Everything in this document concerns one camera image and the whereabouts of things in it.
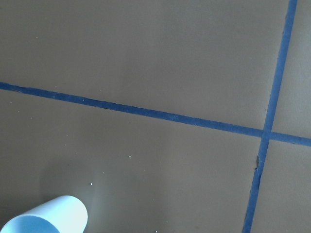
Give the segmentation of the light blue cup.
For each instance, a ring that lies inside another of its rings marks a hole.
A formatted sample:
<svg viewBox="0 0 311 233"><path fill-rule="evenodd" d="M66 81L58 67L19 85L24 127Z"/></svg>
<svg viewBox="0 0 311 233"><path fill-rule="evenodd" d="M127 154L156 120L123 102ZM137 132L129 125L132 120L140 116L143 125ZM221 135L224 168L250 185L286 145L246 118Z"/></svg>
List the light blue cup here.
<svg viewBox="0 0 311 233"><path fill-rule="evenodd" d="M9 220L2 233L82 233L88 221L85 205L65 195Z"/></svg>

